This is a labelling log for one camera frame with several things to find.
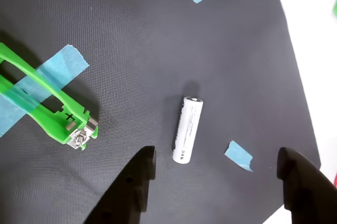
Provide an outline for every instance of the screw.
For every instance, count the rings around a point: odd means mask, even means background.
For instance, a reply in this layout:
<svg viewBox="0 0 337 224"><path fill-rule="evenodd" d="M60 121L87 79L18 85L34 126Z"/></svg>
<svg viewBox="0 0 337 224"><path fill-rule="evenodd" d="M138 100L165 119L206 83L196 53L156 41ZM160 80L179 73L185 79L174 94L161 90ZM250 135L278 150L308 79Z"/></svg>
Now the screw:
<svg viewBox="0 0 337 224"><path fill-rule="evenodd" d="M75 145L76 145L76 146L81 145L82 142L83 142L83 140L84 140L83 136L77 136L77 137L76 137L76 140L75 140Z"/></svg>

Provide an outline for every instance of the white battery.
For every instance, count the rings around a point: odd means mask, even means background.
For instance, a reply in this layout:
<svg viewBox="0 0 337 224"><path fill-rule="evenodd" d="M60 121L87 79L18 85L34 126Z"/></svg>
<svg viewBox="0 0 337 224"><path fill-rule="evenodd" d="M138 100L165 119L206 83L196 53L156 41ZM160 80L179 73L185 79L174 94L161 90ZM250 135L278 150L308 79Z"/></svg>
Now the white battery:
<svg viewBox="0 0 337 224"><path fill-rule="evenodd" d="M203 104L203 101L197 98L184 98L173 150L173 160L179 164L187 164L191 160Z"/></svg>

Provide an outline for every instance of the black mesh surface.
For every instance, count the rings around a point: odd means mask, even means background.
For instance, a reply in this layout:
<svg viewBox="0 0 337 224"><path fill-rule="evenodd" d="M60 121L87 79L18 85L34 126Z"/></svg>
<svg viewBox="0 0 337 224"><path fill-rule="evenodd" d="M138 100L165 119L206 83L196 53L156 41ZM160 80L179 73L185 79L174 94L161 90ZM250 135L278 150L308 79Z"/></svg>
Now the black mesh surface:
<svg viewBox="0 0 337 224"><path fill-rule="evenodd" d="M0 34L34 67L75 46L90 67L64 90L100 124L85 151L27 115L0 138L1 223L83 222L146 145L141 224L261 224L283 202L279 148L320 165L279 0L0 0ZM187 165L171 157L183 96L204 100ZM231 140L254 172L224 156Z"/></svg>

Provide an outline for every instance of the green object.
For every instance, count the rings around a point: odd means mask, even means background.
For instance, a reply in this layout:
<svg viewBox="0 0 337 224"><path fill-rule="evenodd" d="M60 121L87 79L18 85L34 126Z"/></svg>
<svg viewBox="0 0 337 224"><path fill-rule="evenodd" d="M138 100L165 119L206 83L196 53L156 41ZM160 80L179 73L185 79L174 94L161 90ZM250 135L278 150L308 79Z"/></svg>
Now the green object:
<svg viewBox="0 0 337 224"><path fill-rule="evenodd" d="M84 112L84 107L73 100L62 90L57 90L27 62L22 60L6 45L0 43L0 64L3 61L15 65L27 76L36 81L62 103L62 111L55 113L34 101L22 89L15 88L5 77L0 75L0 94L10 99L14 104L26 112L46 131L46 133L60 142L69 144L73 148L85 149L86 142L98 135L97 122L90 117L90 112Z"/></svg>
<svg viewBox="0 0 337 224"><path fill-rule="evenodd" d="M335 7L333 8L333 12L335 13L335 16L337 16L337 1L336 1L336 4L335 4Z"/></svg>

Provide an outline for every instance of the aa battery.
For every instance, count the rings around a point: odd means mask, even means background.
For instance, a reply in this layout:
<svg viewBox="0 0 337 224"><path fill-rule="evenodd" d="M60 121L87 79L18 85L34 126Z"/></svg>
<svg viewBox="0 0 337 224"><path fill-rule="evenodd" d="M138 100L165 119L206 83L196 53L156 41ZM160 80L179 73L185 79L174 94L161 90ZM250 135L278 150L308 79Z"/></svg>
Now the aa battery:
<svg viewBox="0 0 337 224"><path fill-rule="evenodd" d="M180 113L178 130L173 150L173 160L179 164L190 162L203 101L185 97Z"/></svg>

